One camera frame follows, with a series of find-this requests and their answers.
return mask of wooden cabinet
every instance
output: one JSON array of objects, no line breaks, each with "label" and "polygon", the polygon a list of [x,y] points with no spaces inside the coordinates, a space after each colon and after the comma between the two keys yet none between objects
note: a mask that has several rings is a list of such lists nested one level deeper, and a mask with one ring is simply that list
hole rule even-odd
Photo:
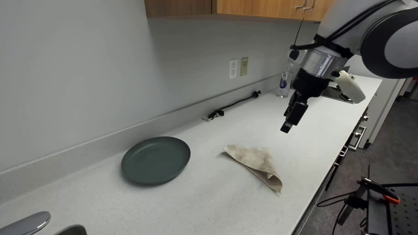
[{"label": "wooden cabinet", "polygon": [[236,16],[322,21],[334,0],[146,0],[148,17]]}]

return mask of backsplash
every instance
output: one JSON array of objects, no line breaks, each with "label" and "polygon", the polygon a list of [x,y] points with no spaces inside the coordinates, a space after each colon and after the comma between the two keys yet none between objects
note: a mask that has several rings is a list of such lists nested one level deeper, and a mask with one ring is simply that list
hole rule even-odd
[{"label": "backsplash", "polygon": [[[0,3],[0,174],[280,73],[297,21],[152,20],[142,0]],[[300,42],[318,25],[306,24]],[[229,80],[229,60],[250,58]]]}]

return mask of electrical outlet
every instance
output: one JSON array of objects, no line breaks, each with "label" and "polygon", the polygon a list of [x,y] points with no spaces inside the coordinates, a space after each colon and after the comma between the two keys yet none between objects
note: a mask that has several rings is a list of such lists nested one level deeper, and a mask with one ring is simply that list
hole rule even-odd
[{"label": "electrical outlet", "polygon": [[231,80],[238,77],[238,59],[231,60]]},{"label": "electrical outlet", "polygon": [[242,77],[249,75],[249,63],[250,63],[249,56],[241,59],[241,72],[240,72],[240,75]]}]

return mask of faucet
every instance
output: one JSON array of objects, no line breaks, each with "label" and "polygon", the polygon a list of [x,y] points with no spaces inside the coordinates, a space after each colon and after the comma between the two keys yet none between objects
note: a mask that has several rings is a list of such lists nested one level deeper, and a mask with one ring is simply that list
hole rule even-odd
[{"label": "faucet", "polygon": [[33,235],[45,229],[50,221],[49,212],[40,212],[0,229],[0,235]]}]

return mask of napkin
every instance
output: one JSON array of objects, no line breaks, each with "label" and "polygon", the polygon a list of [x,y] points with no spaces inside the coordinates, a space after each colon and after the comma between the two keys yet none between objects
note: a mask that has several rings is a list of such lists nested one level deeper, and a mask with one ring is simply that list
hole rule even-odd
[{"label": "napkin", "polygon": [[283,182],[280,181],[272,162],[271,154],[267,149],[261,148],[242,148],[237,145],[228,145],[225,152],[234,161],[245,166],[250,173],[258,177],[272,191],[280,194],[283,190]]}]

